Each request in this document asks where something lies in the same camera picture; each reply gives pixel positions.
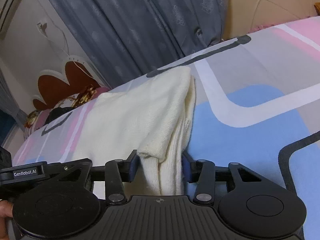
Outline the person's left hand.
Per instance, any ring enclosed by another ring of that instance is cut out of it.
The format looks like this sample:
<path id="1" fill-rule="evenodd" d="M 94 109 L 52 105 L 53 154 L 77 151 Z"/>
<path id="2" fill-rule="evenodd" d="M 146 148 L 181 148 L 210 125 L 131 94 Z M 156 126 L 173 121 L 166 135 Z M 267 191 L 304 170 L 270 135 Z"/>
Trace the person's left hand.
<path id="1" fill-rule="evenodd" d="M 1 218 L 12 218 L 13 204 L 7 200 L 0 201 L 0 217 Z"/>

